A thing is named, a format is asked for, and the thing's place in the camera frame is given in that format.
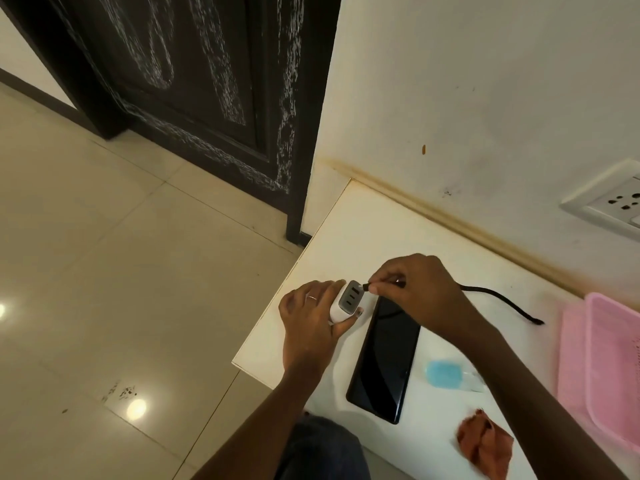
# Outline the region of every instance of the black cable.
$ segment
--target black cable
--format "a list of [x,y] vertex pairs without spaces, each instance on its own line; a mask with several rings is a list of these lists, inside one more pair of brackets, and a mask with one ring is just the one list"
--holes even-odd
[[507,298],[507,297],[501,295],[500,293],[498,293],[498,291],[489,290],[489,288],[481,288],[479,286],[464,286],[464,285],[460,285],[460,284],[458,284],[458,286],[460,286],[460,289],[462,291],[478,291],[480,293],[490,294],[491,296],[494,296],[494,297],[496,297],[498,299],[501,299],[508,306],[512,307],[520,315],[522,315],[524,318],[529,320],[534,325],[544,325],[545,324],[542,320],[540,320],[538,318],[533,318],[531,315],[526,313],[526,311],[524,311],[521,307],[517,306],[514,302],[512,302],[509,298]]
[[[396,286],[398,286],[400,288],[404,288],[406,283],[403,282],[403,281],[396,281],[393,284],[395,284]],[[544,325],[545,324],[542,320],[540,320],[538,318],[533,318],[531,315],[526,313],[526,311],[524,311],[521,307],[517,306],[514,302],[512,302],[509,298],[507,298],[506,296],[501,295],[500,293],[498,293],[498,291],[493,291],[493,290],[490,290],[489,288],[482,288],[480,286],[464,286],[464,285],[461,285],[461,284],[458,284],[458,286],[460,287],[460,290],[462,290],[462,291],[477,291],[478,293],[487,293],[487,294],[490,294],[491,296],[494,296],[494,297],[502,300],[508,306],[510,306],[514,310],[516,310],[524,318],[526,318],[531,323],[533,323],[533,325]],[[362,286],[362,288],[363,288],[364,291],[368,291],[369,290],[369,283],[365,283]],[[390,313],[388,315],[383,315],[382,317],[379,317],[379,318],[391,318],[391,317],[395,317],[396,315],[399,315],[400,313],[402,313],[402,310],[400,310],[399,312]]]

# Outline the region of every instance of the phone screen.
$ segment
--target phone screen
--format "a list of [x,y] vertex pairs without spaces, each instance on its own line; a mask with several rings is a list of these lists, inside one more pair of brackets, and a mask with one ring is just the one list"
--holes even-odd
[[380,297],[347,391],[348,402],[397,424],[419,334],[418,323]]

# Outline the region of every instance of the wall molding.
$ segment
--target wall molding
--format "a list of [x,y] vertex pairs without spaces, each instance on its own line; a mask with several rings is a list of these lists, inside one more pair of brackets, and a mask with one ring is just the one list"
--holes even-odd
[[417,212],[430,221],[466,237],[470,241],[473,241],[476,244],[498,254],[498,256],[508,259],[527,271],[537,274],[546,281],[569,291],[569,293],[583,298],[587,293],[597,291],[626,306],[629,306],[630,308],[640,311],[640,302],[629,302],[628,299],[622,298],[615,289],[608,288],[606,285],[601,283],[596,283],[585,276],[580,276],[565,269],[556,267],[551,263],[544,261],[544,259],[534,256],[478,227],[468,224],[457,217],[453,217],[443,210],[438,209],[436,206],[403,192],[402,190],[389,185],[379,178],[371,176],[359,168],[331,159],[323,159],[318,161],[318,163],[329,165],[341,174],[386,195],[390,199],[398,202],[408,209],[413,210],[414,212]]
[[19,77],[14,76],[10,72],[0,68],[0,82],[15,89],[21,94],[30,97],[34,101],[48,107],[53,112],[57,112],[66,119],[73,121],[75,124],[82,126],[92,133],[100,136],[100,133],[96,131],[89,118],[87,118],[82,112],[78,111],[75,107],[69,106],[69,104],[60,101],[57,97],[54,97],[35,86],[30,85],[28,82],[23,81]]

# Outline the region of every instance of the floor tile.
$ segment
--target floor tile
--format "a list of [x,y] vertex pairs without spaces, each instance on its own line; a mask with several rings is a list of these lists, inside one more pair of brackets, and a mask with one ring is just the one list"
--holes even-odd
[[231,359],[294,261],[164,184],[1,326],[184,458],[236,377]]
[[224,180],[187,163],[168,182],[199,201],[249,227],[296,256],[302,248],[287,241],[287,215]]
[[32,104],[24,101],[26,96],[0,83],[0,130],[15,126],[36,113]]
[[8,308],[82,255],[161,184],[74,126],[36,114],[0,129],[0,303]]
[[187,457],[201,468],[269,395],[271,390],[240,371]]
[[186,163],[186,160],[178,155],[130,130],[108,141],[95,135],[92,139],[100,146],[162,180],[167,180]]
[[413,480],[413,477],[398,470],[366,448],[364,448],[364,457],[367,459],[371,480]]
[[191,480],[191,477],[196,475],[197,470],[186,463],[180,467],[178,473],[173,477],[173,480]]
[[0,390],[3,478],[171,480],[180,466],[162,446],[2,339]]

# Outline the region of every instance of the usb charger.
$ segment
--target usb charger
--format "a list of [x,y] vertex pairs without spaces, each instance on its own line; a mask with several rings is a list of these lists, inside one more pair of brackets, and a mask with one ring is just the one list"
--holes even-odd
[[352,280],[345,284],[329,309],[331,322],[344,322],[356,313],[363,296],[364,290],[359,282]]

